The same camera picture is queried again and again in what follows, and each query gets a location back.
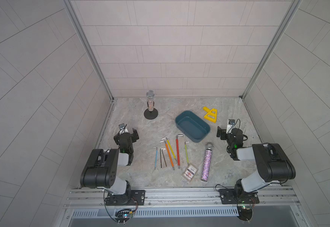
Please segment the orange hex key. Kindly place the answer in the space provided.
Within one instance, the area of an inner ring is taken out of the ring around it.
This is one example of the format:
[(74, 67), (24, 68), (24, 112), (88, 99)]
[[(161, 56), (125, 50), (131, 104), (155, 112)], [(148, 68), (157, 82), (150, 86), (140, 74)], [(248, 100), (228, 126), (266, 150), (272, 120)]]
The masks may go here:
[(166, 146), (166, 150), (167, 150), (167, 153), (168, 153), (168, 156), (169, 156), (169, 160), (170, 160), (170, 163), (171, 163), (171, 166), (172, 166), (172, 169), (175, 170), (175, 168), (174, 168), (174, 163), (173, 163), (173, 161), (172, 161), (172, 157), (171, 157), (171, 154), (170, 154), (170, 149), (169, 149), (169, 146), (168, 146), (168, 143), (167, 143), (166, 139), (163, 138), (163, 139), (160, 141), (160, 143), (161, 143), (161, 142), (163, 142), (163, 143), (165, 144), (165, 146)]

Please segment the bare steel hex key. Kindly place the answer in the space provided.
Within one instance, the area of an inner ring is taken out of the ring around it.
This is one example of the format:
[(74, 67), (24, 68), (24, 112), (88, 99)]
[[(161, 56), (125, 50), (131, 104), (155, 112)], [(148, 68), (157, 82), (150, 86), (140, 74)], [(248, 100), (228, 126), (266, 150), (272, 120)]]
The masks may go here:
[(162, 165), (162, 160), (163, 160), (163, 151), (164, 151), (164, 149), (165, 149), (165, 148), (161, 148), (161, 149), (160, 149), (160, 168), (163, 167), (163, 165)]
[(165, 148), (161, 148), (161, 154), (162, 154), (162, 157), (163, 157), (163, 160), (164, 160), (165, 167), (167, 167), (164, 150), (165, 150)]

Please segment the green hex key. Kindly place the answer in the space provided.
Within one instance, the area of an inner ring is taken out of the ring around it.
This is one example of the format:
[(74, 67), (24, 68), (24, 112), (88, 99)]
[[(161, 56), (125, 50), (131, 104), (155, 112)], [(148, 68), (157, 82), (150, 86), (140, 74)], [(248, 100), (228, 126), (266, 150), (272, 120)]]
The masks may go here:
[(184, 147), (185, 147), (185, 154), (186, 154), (186, 161), (187, 161), (187, 164), (189, 164), (188, 144), (189, 144), (189, 141), (185, 141), (185, 143), (184, 143)]

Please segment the red hex key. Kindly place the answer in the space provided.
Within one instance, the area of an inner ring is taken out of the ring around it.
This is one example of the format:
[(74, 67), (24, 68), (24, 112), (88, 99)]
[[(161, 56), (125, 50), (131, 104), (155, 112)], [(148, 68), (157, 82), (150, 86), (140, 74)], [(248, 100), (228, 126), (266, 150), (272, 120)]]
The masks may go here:
[(181, 167), (181, 163), (180, 163), (180, 149), (179, 149), (179, 137), (183, 137), (183, 134), (176, 135), (176, 150), (177, 150), (177, 165), (178, 165), (178, 169), (180, 169), (180, 167)]

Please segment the yellow hex key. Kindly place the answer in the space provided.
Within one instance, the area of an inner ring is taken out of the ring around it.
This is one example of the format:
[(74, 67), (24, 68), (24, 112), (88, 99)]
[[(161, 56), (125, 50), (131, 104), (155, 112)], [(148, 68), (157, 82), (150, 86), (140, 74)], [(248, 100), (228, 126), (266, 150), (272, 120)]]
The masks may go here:
[(170, 148), (170, 151), (171, 151), (171, 153), (172, 153), (174, 159), (176, 160), (176, 156), (175, 156), (175, 154), (174, 154), (174, 152), (173, 152), (173, 149), (172, 149), (172, 147), (171, 147), (171, 144), (170, 144), (170, 141), (168, 140), (168, 138), (167, 138), (167, 137), (164, 137), (164, 138), (162, 138), (162, 140), (165, 140), (165, 141), (167, 142), (167, 144), (168, 144), (168, 146), (169, 146), (169, 148)]

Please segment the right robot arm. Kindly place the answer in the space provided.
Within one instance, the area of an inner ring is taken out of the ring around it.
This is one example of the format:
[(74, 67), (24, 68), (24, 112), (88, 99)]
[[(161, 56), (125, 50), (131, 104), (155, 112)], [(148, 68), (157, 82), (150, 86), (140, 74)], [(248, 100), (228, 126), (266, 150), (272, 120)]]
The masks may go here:
[(237, 180), (233, 189), (219, 189), (222, 204), (258, 204), (257, 191), (272, 183), (284, 183), (296, 177), (296, 170), (277, 143), (252, 144), (244, 147), (248, 137), (237, 128), (217, 128), (216, 136), (227, 141), (227, 153), (234, 161), (256, 162), (256, 171)]

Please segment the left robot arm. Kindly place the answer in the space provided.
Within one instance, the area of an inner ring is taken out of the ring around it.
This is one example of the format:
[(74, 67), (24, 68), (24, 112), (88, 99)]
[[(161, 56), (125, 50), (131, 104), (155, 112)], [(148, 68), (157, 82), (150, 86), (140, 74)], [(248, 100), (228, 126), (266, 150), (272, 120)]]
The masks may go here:
[(130, 166), (134, 158), (133, 143), (138, 139), (138, 132), (130, 133), (126, 125), (119, 125), (120, 130), (114, 136), (118, 148), (93, 149), (80, 176), (82, 188), (102, 188), (108, 192), (104, 201), (110, 206), (128, 205), (136, 202), (128, 181), (117, 176), (118, 166)]

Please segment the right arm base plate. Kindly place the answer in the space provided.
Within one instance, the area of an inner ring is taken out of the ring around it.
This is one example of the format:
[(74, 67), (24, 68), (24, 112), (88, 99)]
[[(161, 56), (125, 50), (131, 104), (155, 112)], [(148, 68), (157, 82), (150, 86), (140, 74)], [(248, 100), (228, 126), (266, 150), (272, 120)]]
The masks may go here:
[(246, 193), (243, 191), (237, 192), (235, 189), (219, 189), (220, 199), (222, 204), (259, 204), (259, 197), (256, 192)]

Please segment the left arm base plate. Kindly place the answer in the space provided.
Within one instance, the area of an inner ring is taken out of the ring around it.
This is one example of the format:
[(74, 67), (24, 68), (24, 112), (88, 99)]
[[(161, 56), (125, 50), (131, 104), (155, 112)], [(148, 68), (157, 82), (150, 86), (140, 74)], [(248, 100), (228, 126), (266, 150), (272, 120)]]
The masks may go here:
[(108, 194), (104, 197), (104, 202), (106, 206), (144, 205), (145, 195), (145, 190), (131, 190), (123, 195)]

